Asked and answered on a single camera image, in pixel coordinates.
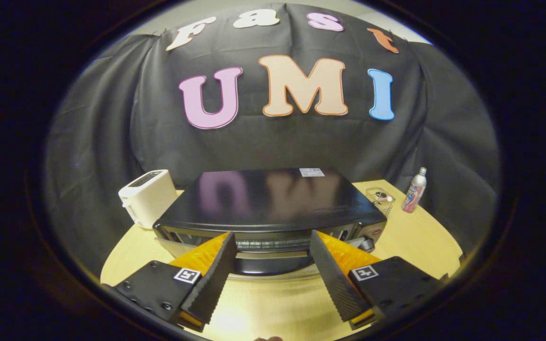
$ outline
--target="aluminum bottle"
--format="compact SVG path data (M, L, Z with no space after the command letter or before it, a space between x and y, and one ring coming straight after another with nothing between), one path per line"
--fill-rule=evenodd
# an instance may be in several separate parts
M401 205L403 211L412 213L414 212L416 205L419 204L420 197L423 196L423 192L425 192L425 188L427 187L427 178L425 178L426 173L427 169L421 167L419 173L412 178L410 188L406 194L406 199L403 201L403 205Z

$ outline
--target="white wall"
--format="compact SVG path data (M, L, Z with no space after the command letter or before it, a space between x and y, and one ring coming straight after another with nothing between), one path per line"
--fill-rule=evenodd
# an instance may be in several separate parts
M204 15L219 9L229 7L244 6L247 4L258 4L272 2L266 0L189 0L175 5L164 11L160 15L153 17L150 21L139 26L130 34L159 34L164 29L170 29L183 24L204 19ZM397 36L403 37L408 41L419 41L429 43L424 37L421 37L410 28L400 24L396 20L375 11L371 7L353 0L287 0L290 4L302 4L331 9L340 13L345 13L361 20L368 21L376 26L392 31Z

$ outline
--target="tabletop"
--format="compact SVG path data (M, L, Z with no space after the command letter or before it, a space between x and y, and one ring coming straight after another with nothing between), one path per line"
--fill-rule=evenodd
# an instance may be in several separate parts
M382 188L396 198L372 255L380 259L402 257L437 279L458 270L461 248L425 209L417 206L412 213L404 212L401 203L405 194L383 179L353 185L363 194L369 188ZM110 253L100 282L114 286L149 261L169 263L173 259L155 241L154 231L134 225ZM284 341L332 341L364 328L352 331L349 323L342 322L319 276L286 280L229 277L210 324L202 333L194 333L215 341L253 341L271 336Z

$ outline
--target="wire basket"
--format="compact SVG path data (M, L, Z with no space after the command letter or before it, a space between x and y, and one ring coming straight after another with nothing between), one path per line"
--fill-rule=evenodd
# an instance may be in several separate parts
M366 198L373 203L385 216L389 216L395 197L380 187L372 187L366 189Z

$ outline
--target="blue letter i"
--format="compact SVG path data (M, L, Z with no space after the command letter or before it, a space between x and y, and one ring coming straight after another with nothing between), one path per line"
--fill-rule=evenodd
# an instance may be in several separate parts
M390 121L395 117L391 110L391 83L393 77L377 69L369 69L368 76L374 81L374 106L370 116L383 121Z

